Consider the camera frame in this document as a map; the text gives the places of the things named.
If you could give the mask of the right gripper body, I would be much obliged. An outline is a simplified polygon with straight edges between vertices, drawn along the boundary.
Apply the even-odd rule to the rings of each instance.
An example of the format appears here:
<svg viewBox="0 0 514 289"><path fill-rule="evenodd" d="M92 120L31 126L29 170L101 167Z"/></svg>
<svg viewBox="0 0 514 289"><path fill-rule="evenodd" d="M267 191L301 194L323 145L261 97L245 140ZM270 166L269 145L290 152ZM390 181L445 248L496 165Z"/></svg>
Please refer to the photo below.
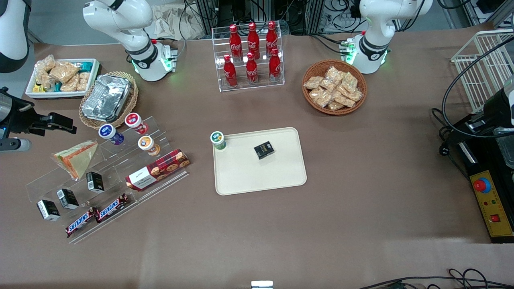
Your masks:
<svg viewBox="0 0 514 289"><path fill-rule="evenodd" d="M0 124L5 136L10 133L29 134L30 126L41 126L42 117L35 111L32 102L1 92Z"/></svg>

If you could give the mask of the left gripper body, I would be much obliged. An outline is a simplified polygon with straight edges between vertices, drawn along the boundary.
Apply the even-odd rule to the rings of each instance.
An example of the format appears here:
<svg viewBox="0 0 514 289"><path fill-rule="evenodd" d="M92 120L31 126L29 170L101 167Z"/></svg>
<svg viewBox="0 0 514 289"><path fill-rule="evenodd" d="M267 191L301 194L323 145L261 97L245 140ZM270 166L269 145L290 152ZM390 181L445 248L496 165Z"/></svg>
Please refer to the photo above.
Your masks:
<svg viewBox="0 0 514 289"><path fill-rule="evenodd" d="M514 77L510 76L503 88L496 92L483 106L483 115L491 126L512 128L514 126Z"/></svg>

